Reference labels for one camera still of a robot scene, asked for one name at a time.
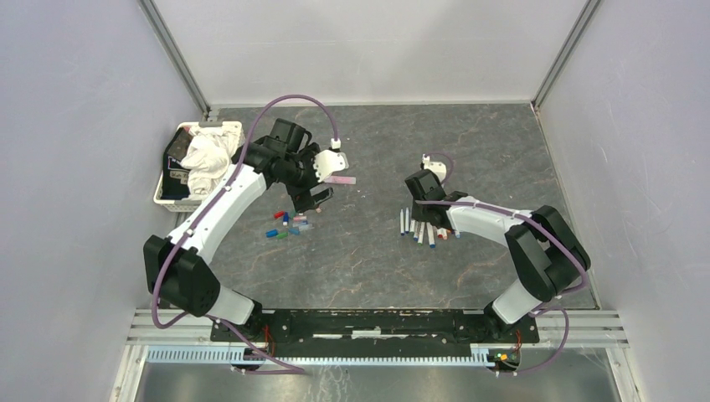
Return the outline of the lilac highlighter pen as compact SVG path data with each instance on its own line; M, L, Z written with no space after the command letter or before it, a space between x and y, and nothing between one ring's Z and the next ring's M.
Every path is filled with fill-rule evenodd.
M356 185L357 179L355 177L330 176L324 180L324 183Z

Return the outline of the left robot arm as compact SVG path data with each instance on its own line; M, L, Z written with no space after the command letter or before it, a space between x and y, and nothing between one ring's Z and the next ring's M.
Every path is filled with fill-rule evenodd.
M209 267L225 235L246 209L273 184L281 183L293 209L305 213L332 197L313 189L348 167L338 135L321 148L312 134L292 121L277 119L267 136L248 135L225 177L200 206L170 234L151 236L143 246L147 289L155 303L168 302L195 317L231 322L243 341L263 330L260 304L224 286Z

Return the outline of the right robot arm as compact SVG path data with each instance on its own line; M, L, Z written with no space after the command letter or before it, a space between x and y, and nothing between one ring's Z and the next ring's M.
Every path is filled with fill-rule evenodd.
M506 341L524 316L588 285L590 258L555 208L509 209L467 193L448 193L429 169L413 173L404 182L413 198L415 220L477 235L508 249L517 278L484 310L483 328L491 340Z

